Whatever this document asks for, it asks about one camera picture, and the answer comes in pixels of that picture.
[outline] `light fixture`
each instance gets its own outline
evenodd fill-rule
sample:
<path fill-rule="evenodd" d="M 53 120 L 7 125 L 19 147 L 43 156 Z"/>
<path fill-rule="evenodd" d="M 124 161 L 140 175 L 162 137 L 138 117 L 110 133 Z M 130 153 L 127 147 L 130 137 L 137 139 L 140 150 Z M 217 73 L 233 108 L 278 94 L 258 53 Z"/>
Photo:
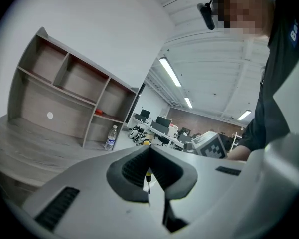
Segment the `light fixture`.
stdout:
<path fill-rule="evenodd" d="M 186 102 L 187 102 L 187 104 L 188 104 L 189 108 L 193 108 L 193 106 L 192 106 L 192 105 L 191 105 L 191 103 L 190 103 L 190 100 L 189 100 L 189 98 L 185 98 L 185 100 L 186 100 Z"/>
<path fill-rule="evenodd" d="M 165 70 L 167 71 L 167 73 L 169 74 L 169 76 L 171 77 L 171 79 L 174 81 L 175 85 L 177 87 L 181 87 L 181 84 L 177 78 L 177 76 L 175 75 L 172 67 L 170 66 L 169 61 L 167 60 L 166 57 L 162 57 L 159 59 L 160 63 L 162 64 L 162 66 L 165 68 Z"/>
<path fill-rule="evenodd" d="M 251 113 L 251 110 L 246 110 L 237 120 L 242 120 Z"/>

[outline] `brick wall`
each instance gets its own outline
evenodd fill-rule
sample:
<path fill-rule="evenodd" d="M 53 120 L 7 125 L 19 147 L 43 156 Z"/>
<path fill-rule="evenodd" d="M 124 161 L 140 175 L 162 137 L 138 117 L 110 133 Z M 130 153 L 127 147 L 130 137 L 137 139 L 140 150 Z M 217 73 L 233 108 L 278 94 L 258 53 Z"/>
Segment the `brick wall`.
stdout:
<path fill-rule="evenodd" d="M 211 129 L 216 133 L 223 132 L 228 137 L 231 137 L 235 132 L 239 135 L 243 133 L 239 126 L 173 108 L 170 108 L 167 117 L 172 119 L 172 123 L 178 126 L 178 129 L 185 127 L 191 130 L 191 136 L 196 133 L 204 134 Z"/>

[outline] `office desk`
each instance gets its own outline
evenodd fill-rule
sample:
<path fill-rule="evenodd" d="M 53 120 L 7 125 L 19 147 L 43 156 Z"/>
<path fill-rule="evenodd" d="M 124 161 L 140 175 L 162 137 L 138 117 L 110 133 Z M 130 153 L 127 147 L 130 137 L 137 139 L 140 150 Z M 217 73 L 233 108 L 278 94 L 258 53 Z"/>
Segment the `office desk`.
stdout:
<path fill-rule="evenodd" d="M 162 132 L 160 132 L 160 131 L 158 131 L 158 130 L 152 128 L 150 125 L 148 125 L 148 124 L 146 124 L 146 123 L 144 123 L 144 122 L 141 122 L 141 121 L 139 121 L 138 119 L 136 119 L 136 118 L 134 118 L 134 117 L 133 117 L 133 120 L 134 120 L 135 122 L 139 123 L 139 124 L 142 124 L 143 126 L 146 127 L 146 129 L 152 131 L 153 133 L 155 133 L 155 134 L 157 134 L 157 135 L 159 135 L 159 136 L 163 136 L 163 137 L 165 137 L 166 139 L 168 139 L 168 140 L 169 140 L 169 143 L 168 143 L 168 145 L 167 145 L 168 148 L 170 148 L 170 146 L 171 146 L 172 143 L 174 143 L 175 145 L 177 145 L 177 146 L 179 146 L 179 147 L 181 147 L 181 148 L 184 148 L 184 144 L 182 144 L 182 143 L 181 143 L 180 141 L 178 141 L 177 139 L 172 138 L 172 137 L 170 137 L 170 136 L 168 136 L 168 135 L 166 135 L 166 134 L 163 134 Z"/>

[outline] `white ceiling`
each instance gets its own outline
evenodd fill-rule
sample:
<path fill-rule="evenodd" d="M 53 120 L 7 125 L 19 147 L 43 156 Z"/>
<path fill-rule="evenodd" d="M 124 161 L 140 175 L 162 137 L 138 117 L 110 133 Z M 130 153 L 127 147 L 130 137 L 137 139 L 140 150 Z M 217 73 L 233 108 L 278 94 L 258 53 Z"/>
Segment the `white ceiling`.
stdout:
<path fill-rule="evenodd" d="M 209 30 L 196 6 L 210 0 L 157 0 L 175 23 L 146 78 L 172 107 L 247 125 L 254 116 L 261 68 L 269 55 L 267 39 L 243 40 Z M 176 87 L 159 58 L 166 56 L 182 87 Z M 184 97 L 189 97 L 189 109 Z M 245 110 L 252 113 L 237 118 Z"/>

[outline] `plastic bottle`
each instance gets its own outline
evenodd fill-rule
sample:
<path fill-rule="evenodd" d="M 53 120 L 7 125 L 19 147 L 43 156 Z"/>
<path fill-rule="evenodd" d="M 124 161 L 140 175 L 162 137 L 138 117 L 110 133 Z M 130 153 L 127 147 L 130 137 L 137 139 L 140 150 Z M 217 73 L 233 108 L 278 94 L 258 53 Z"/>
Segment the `plastic bottle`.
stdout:
<path fill-rule="evenodd" d="M 116 134 L 117 134 L 117 126 L 114 125 L 113 128 L 110 130 L 109 135 L 108 135 L 108 139 L 106 140 L 105 143 L 105 149 L 106 150 L 112 150 L 114 143 L 115 143 L 115 138 L 116 138 Z"/>

